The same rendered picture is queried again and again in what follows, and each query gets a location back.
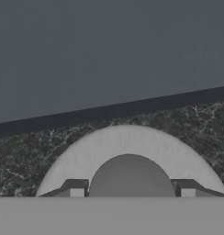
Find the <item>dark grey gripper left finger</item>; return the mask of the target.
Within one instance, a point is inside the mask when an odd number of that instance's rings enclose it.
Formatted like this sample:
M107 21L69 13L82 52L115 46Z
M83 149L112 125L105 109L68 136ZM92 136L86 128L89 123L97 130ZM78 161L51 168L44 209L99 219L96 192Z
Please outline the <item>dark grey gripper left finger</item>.
M40 197L87 197L88 179L67 179L60 188L40 195Z

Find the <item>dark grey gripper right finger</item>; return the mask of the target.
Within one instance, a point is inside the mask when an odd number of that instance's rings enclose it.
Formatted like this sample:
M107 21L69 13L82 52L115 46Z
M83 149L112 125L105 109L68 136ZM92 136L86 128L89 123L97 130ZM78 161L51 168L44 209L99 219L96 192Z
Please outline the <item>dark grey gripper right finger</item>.
M172 179L171 182L179 197L224 197L224 193L205 188L194 179Z

